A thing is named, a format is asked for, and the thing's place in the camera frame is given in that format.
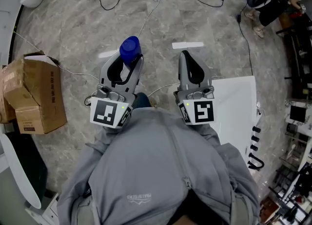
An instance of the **cardboard box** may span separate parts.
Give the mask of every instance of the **cardboard box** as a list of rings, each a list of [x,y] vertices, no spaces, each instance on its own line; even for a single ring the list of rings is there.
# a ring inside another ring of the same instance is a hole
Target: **cardboard box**
[[[14,109],[4,98],[2,86],[2,70],[0,70],[0,123],[5,124],[10,120],[15,119],[16,116]]]
[[[2,72],[4,97],[15,109],[20,133],[45,134],[67,122],[60,70],[49,57],[24,55]]]

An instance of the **white tape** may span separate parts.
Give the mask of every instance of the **white tape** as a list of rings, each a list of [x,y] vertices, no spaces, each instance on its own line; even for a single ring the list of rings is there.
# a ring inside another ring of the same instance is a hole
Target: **white tape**
[[[181,48],[196,48],[196,47],[203,47],[203,42],[173,42],[172,48],[173,49],[181,49]]]
[[[173,49],[187,48],[187,43],[186,42],[173,42],[172,43],[172,48]]]
[[[197,48],[197,47],[203,47],[203,46],[204,46],[203,42],[187,42],[188,48]]]
[[[99,58],[106,58],[106,57],[110,57],[112,55],[114,55],[115,53],[117,53],[119,51],[119,49],[117,50],[111,50],[111,51],[107,51],[107,52],[103,52],[103,53],[100,53],[98,55]]]

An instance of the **jeans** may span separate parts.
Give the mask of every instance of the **jeans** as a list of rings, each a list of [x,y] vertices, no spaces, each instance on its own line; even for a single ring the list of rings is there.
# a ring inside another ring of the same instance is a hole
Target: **jeans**
[[[132,104],[133,109],[135,108],[142,108],[142,107],[152,107],[150,101],[146,94],[138,93],[135,101]]]

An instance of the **shoe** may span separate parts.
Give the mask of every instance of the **shoe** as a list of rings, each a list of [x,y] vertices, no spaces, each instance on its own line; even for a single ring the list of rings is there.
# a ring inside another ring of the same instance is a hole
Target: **shoe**
[[[255,17],[253,14],[249,12],[244,12],[245,17],[249,18],[250,20],[255,20]]]
[[[253,31],[259,36],[260,38],[264,38],[263,31],[261,29],[258,29],[257,27],[253,27]]]

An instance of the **marble floor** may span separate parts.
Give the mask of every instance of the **marble floor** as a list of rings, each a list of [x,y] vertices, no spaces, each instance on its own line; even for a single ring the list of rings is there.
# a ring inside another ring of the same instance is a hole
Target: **marble floor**
[[[220,0],[202,0],[219,5]],[[117,0],[102,0],[106,7]],[[189,48],[202,58],[213,75],[237,77],[251,75],[248,47],[236,22],[236,15],[246,0],[225,0],[221,8],[211,8],[196,0],[161,0],[151,14],[140,37],[145,64],[137,91],[153,90],[177,82],[178,55],[172,42],[202,41],[204,47]],[[147,14],[154,8],[153,0],[121,0],[119,5],[104,11],[99,0],[44,0],[36,9],[24,8],[18,33],[37,48],[60,61],[72,72],[99,75],[107,58],[101,53],[115,50],[129,36],[138,35]],[[284,136],[284,100],[288,94],[289,68],[280,29],[276,21],[265,31],[265,38],[256,36],[250,20],[242,16],[241,27],[249,41],[257,99],[265,108],[266,118],[260,126],[258,156],[266,166],[254,172],[262,198],[280,162],[287,141]],[[34,48],[16,36],[13,58]],[[62,92],[68,123],[47,135],[33,136],[48,167],[47,187],[60,191],[69,177],[81,148],[92,142],[97,126],[89,122],[89,107],[83,103],[96,90],[97,81],[87,75],[62,71]],[[153,96],[158,106],[169,108],[167,89]]]

